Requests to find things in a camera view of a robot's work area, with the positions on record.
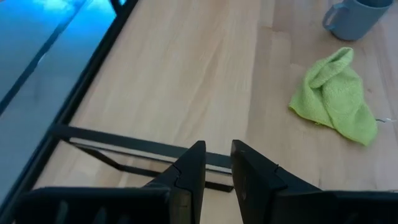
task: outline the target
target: green cloth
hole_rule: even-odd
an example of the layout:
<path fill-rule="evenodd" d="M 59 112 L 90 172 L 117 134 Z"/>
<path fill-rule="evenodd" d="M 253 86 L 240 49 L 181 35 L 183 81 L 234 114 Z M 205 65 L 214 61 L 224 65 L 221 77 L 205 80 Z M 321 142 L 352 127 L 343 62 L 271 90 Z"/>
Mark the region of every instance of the green cloth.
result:
<path fill-rule="evenodd" d="M 375 138 L 377 126 L 364 101 L 362 80 L 349 66 L 353 57 L 353 49 L 343 47 L 317 61 L 307 71 L 289 108 L 367 146 Z"/>

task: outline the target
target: mug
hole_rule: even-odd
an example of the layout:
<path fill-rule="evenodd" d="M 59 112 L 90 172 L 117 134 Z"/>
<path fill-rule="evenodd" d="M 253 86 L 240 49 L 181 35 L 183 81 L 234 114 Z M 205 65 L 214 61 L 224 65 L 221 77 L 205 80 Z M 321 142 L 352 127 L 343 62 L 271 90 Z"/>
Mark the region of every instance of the mug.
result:
<path fill-rule="evenodd" d="M 337 38 L 358 40 L 362 38 L 394 0 L 344 0 L 333 5 L 323 18 L 322 25 Z"/>

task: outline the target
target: black metal frame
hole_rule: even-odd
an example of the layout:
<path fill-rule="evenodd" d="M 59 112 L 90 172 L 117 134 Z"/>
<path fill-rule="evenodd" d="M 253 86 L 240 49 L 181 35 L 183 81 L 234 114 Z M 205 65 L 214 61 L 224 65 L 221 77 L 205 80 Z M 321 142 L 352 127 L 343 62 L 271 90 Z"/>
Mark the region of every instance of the black metal frame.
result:
<path fill-rule="evenodd" d="M 71 127 L 71 126 L 67 126 L 67 125 L 63 125 L 63 124 L 54 125 L 51 128 L 51 133 L 53 136 L 59 138 L 60 140 L 80 149 L 81 151 L 97 158 L 98 160 L 106 163 L 107 165 L 109 165 L 117 170 L 132 173 L 132 174 L 145 175 L 148 177 L 157 177 L 161 172 L 154 171 L 154 170 L 148 170 L 148 169 L 142 169 L 139 167 L 127 166 L 124 164 L 119 164 L 116 161 L 114 161 L 113 159 L 109 158 L 108 156 L 105 156 L 103 153 L 101 153 L 101 151 L 112 152 L 114 154 L 120 154 L 120 155 L 124 155 L 124 156 L 138 157 L 140 159 L 157 161 L 157 162 L 162 162 L 162 163 L 171 165 L 171 164 L 173 164 L 174 161 L 159 159 L 159 158 L 155 158 L 152 156 L 143 156 L 143 155 L 134 153 L 134 151 L 140 151 L 140 152 L 145 152 L 145 153 L 149 153 L 149 154 L 178 159 L 188 150 L 187 148 L 184 148 L 184 147 L 172 146 L 172 145 L 168 145 L 168 144 L 162 144 L 162 143 L 153 142 L 153 141 L 146 141 L 146 140 L 142 140 L 142 139 L 119 136 L 116 134 L 104 133 L 104 132 L 100 132 L 100 131 L 93 131 L 93 130 L 88 130 L 88 129 L 83 129 L 83 128 L 76 128 L 76 127 Z M 123 152 L 123 151 L 117 151 L 114 149 L 108 149 L 105 147 L 98 147 L 98 146 L 89 145 L 89 144 L 82 144 L 82 143 L 78 143 L 76 141 L 72 141 L 71 140 L 72 138 L 73 139 L 82 139 L 82 140 L 86 140 L 86 141 L 97 142 L 97 143 L 102 143 L 102 144 L 107 144 L 107 145 L 112 145 L 112 146 L 117 146 L 117 147 L 123 147 L 123 148 L 130 149 L 130 150 L 129 150 L 129 152 Z M 221 174 L 221 175 L 228 175 L 228 176 L 232 177 L 231 159 L 229 156 L 216 154 L 216 153 L 212 153 L 212 152 L 206 152 L 206 164 L 215 166 L 215 167 L 221 167 L 221 168 L 224 168 L 225 170 L 227 170 L 227 171 L 218 170 L 218 169 L 209 167 L 209 168 L 206 168 L 206 171 Z M 224 192 L 231 192 L 234 189 L 233 185 L 226 185 L 226 184 L 209 182 L 209 181 L 205 182 L 205 187 L 209 188 L 209 189 L 213 189 L 213 190 L 224 191 Z"/>
<path fill-rule="evenodd" d="M 58 112 L 58 115 L 53 121 L 53 126 L 58 124 L 68 124 L 71 121 L 75 111 L 79 107 L 83 97 L 90 87 L 91 82 L 94 80 L 98 70 L 101 68 L 102 63 L 107 57 L 109 51 L 112 49 L 114 42 L 118 38 L 118 35 L 122 31 L 124 24 L 138 2 L 138 0 L 127 0 L 124 5 L 121 5 L 117 0 L 110 1 L 117 16 L 110 25 L 109 29 L 106 31 L 101 42 L 98 44 L 96 50 L 90 58 L 90 61 L 85 67 L 84 71 L 82 71 L 79 80 L 73 87 L 67 100 L 65 100 L 61 110 Z M 51 132 L 52 127 L 47 130 L 39 146 L 34 151 L 17 181 L 14 183 L 12 189 L 9 191 L 3 203 L 1 204 L 0 224 L 13 222 L 14 209 L 17 199 L 21 194 L 29 191 L 34 186 L 47 161 L 55 150 L 55 147 L 59 143 L 59 138 L 52 136 Z"/>

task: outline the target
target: black plastic part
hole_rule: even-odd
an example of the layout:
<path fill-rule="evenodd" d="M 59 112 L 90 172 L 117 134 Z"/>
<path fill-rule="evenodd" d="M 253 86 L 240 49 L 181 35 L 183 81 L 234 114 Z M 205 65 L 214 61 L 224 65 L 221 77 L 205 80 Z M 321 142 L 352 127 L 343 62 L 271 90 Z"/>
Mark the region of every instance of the black plastic part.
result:
<path fill-rule="evenodd" d="M 245 224 L 398 223 L 398 194 L 322 191 L 234 140 L 233 182 Z"/>
<path fill-rule="evenodd" d="M 25 194 L 16 224 L 199 224 L 206 146 L 197 142 L 142 188 L 47 187 Z"/>

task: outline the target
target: wooden table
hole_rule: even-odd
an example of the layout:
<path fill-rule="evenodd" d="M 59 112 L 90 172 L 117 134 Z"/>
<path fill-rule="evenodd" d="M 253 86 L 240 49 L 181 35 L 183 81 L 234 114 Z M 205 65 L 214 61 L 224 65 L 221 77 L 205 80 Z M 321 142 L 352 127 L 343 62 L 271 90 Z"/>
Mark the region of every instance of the wooden table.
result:
<path fill-rule="evenodd" d="M 357 42 L 322 29 L 330 6 L 315 0 L 141 0 L 70 125 L 185 147 L 202 139 L 220 154 L 241 139 L 322 189 L 398 189 L 398 123 L 379 124 L 365 148 L 288 110 L 306 69 L 349 46 L 371 110 L 397 119 L 397 5 Z M 36 187 L 124 187 L 148 180 L 60 143 Z M 235 194 L 206 189 L 201 220 L 241 223 Z"/>

